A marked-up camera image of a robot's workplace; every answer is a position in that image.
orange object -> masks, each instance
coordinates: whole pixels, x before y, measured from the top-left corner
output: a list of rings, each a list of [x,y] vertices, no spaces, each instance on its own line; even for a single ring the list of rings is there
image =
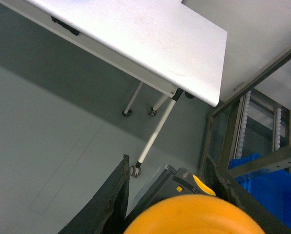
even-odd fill
[[[214,196],[181,195],[141,213],[124,234],[264,234],[236,206]]]

